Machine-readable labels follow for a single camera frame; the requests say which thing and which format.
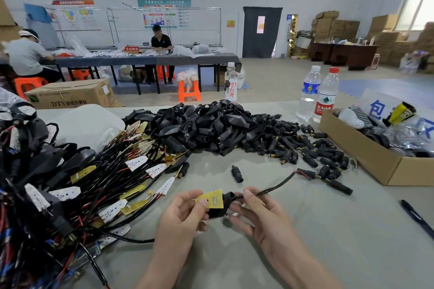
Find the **pen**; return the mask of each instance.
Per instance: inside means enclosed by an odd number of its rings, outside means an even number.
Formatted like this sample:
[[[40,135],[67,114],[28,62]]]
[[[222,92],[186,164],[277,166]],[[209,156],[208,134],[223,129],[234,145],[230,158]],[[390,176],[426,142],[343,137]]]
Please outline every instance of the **pen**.
[[[401,206],[404,208],[407,214],[409,214],[416,223],[422,226],[424,231],[434,240],[434,230],[422,217],[420,217],[420,215],[413,209],[413,207],[405,200],[401,200]]]

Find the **wooden desk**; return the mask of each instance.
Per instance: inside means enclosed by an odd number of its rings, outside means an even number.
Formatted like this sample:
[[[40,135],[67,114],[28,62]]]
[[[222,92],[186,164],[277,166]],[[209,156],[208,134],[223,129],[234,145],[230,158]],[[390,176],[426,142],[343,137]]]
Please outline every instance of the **wooden desk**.
[[[332,65],[347,65],[348,70],[370,67],[378,46],[332,45],[329,61]]]
[[[326,64],[330,58],[330,53],[332,52],[331,44],[320,44],[320,43],[312,43],[310,45],[310,53],[309,58],[312,61],[321,61]]]

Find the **blue chinese character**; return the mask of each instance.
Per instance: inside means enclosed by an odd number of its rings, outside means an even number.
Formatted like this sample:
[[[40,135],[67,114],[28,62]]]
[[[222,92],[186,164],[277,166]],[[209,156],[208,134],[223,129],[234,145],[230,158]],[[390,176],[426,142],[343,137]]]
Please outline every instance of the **blue chinese character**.
[[[384,107],[386,105],[384,105],[383,103],[380,103],[379,100],[376,100],[375,102],[370,104],[370,106],[371,106],[371,111],[369,111],[369,115],[380,120],[381,119],[381,113],[383,112]]]
[[[416,123],[416,127],[418,129],[423,128],[427,138],[431,139],[430,132],[434,130],[434,122],[425,118],[420,118]]]

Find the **bottle cap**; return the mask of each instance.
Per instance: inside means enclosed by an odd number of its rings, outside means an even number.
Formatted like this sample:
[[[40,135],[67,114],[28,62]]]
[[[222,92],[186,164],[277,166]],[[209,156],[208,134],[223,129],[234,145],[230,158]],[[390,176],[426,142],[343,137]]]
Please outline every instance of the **bottle cap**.
[[[312,65],[310,72],[318,73],[320,70],[321,70],[321,67],[319,65]]]

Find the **dark door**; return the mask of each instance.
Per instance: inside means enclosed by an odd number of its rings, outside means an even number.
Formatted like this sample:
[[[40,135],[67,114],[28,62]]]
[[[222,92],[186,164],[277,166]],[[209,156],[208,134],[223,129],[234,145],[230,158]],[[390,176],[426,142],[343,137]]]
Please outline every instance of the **dark door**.
[[[243,57],[271,57],[277,39],[282,9],[273,7],[243,8]]]

